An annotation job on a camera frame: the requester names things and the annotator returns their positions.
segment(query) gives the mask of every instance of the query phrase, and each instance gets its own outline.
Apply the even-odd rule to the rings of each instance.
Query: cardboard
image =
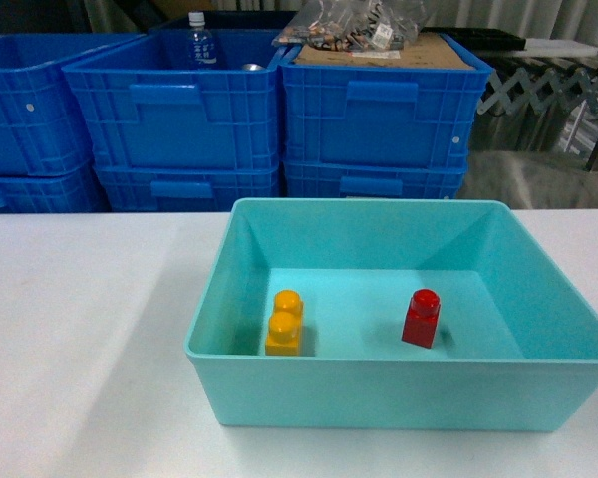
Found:
[[[328,52],[305,45],[294,63],[297,65],[473,70],[473,67],[465,63],[458,53],[448,45],[448,42],[436,33],[422,33],[414,45],[405,47],[399,52],[367,53],[384,54],[383,56],[386,57],[398,56],[398,58],[357,57],[349,52]]]

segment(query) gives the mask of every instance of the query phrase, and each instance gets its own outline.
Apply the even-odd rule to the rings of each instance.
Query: plastic crate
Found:
[[[242,197],[279,195],[277,167],[249,172],[96,168],[116,212],[230,211]]]
[[[282,62],[286,154],[293,160],[385,167],[462,167],[492,69],[443,36],[473,70]]]
[[[187,70],[163,30],[64,69],[97,167],[255,170],[278,164],[277,32],[216,30],[217,68]],[[243,71],[245,64],[267,67]]]
[[[90,160],[91,140],[61,67],[137,36],[0,37],[0,175],[56,176]]]
[[[431,349],[401,341],[421,288]],[[283,289],[300,357],[264,351]],[[226,425],[548,431],[598,387],[598,315],[489,201],[239,201],[184,348]]]
[[[467,172],[461,168],[397,169],[284,161],[288,197],[453,199]]]
[[[0,213],[110,210],[107,196],[89,164],[62,176],[0,176]]]

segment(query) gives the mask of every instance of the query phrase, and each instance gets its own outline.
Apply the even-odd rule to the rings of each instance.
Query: gray floor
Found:
[[[598,172],[575,154],[491,151],[469,156],[459,199],[494,199],[513,209],[598,208]]]

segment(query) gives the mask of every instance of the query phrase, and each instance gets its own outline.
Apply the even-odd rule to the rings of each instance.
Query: table surface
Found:
[[[598,312],[598,210],[517,211]],[[0,216],[0,477],[598,476],[553,433],[223,427],[183,339],[227,214]]]

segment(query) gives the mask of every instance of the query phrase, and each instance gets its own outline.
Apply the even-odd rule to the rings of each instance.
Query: red toy block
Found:
[[[401,340],[430,349],[435,339],[441,299],[435,291],[420,289],[412,295]]]

